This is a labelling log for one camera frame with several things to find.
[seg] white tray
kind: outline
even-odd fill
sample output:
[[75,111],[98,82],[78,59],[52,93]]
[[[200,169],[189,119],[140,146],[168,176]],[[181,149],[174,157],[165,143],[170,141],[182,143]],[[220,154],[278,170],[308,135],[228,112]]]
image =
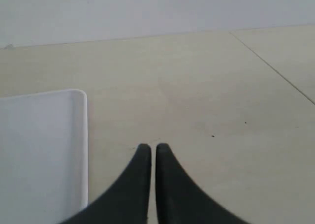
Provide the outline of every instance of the white tray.
[[86,94],[0,98],[0,223],[56,224],[87,203]]

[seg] floor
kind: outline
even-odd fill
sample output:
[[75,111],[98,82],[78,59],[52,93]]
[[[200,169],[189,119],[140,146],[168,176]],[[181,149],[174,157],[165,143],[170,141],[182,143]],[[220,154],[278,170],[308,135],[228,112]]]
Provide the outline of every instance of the floor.
[[2,49],[0,97],[87,93],[90,201],[137,144],[155,152],[168,142],[195,182],[246,221],[312,223],[314,36],[315,26],[299,26]]

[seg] tile grout line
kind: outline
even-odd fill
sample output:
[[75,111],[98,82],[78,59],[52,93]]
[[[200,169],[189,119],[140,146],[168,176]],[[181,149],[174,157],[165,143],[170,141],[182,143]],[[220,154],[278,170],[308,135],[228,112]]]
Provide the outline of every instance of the tile grout line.
[[269,66],[275,73],[277,73],[282,79],[288,82],[293,88],[295,88],[299,93],[301,93],[308,101],[315,105],[315,101],[313,101],[310,97],[308,97],[304,92],[302,92],[298,87],[296,87],[291,81],[285,78],[279,71],[277,71],[273,66],[271,66],[266,60],[264,60],[259,54],[257,54],[253,49],[247,46],[241,39],[239,39],[236,35],[232,32],[229,32],[234,38],[240,41],[247,49],[249,49],[252,53],[254,53],[259,59],[261,59],[267,66]]

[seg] white wall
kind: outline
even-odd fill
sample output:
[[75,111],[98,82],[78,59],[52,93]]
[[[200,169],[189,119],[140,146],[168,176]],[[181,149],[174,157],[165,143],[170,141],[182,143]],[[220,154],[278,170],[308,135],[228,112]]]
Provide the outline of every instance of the white wall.
[[314,0],[0,0],[0,47],[315,23]]

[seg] black object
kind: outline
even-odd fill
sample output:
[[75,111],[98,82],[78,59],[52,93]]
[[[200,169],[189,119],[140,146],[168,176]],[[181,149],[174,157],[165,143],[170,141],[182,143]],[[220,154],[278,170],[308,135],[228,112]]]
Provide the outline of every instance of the black object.
[[145,224],[150,192],[151,148],[140,144],[115,183],[62,224]]
[[159,224],[247,224],[193,182],[168,144],[157,146],[156,200]]

